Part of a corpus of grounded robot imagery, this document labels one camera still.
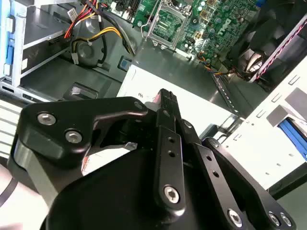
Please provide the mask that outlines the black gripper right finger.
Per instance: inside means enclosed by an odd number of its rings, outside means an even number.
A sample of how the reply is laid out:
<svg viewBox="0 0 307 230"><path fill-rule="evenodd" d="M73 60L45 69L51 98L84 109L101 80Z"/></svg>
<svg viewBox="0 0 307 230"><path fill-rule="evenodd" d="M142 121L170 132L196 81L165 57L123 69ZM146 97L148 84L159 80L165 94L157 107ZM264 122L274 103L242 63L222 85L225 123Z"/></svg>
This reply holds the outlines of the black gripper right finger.
<svg viewBox="0 0 307 230"><path fill-rule="evenodd" d="M184 143L201 170L226 230L295 230L286 210L214 138L202 144L193 125L182 119L177 97L171 95L172 113Z"/></svg>

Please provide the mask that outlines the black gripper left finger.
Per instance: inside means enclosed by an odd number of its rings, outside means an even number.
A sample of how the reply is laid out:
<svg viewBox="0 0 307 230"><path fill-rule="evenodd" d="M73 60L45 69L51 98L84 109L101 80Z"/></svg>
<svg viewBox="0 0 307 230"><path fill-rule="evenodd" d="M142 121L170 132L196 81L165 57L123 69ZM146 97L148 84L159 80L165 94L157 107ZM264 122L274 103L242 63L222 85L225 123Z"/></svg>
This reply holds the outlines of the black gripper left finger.
<svg viewBox="0 0 307 230"><path fill-rule="evenodd" d="M153 198L165 217L186 211L181 136L171 95L161 89L155 110L134 97L33 103L20 114L9 157L53 205L70 184L135 150L154 155Z"/></svg>

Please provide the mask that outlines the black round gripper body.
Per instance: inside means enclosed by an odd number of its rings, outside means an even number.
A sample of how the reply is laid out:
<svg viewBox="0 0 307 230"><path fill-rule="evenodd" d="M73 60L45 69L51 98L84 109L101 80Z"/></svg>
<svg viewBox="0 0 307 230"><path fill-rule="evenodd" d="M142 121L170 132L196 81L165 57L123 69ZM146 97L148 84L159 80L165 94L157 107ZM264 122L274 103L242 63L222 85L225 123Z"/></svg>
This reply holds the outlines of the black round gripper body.
<svg viewBox="0 0 307 230"><path fill-rule="evenodd" d="M154 155L135 150L68 185L46 217L47 230L221 230L201 173L184 165L186 211L174 223L153 194Z"/></svg>

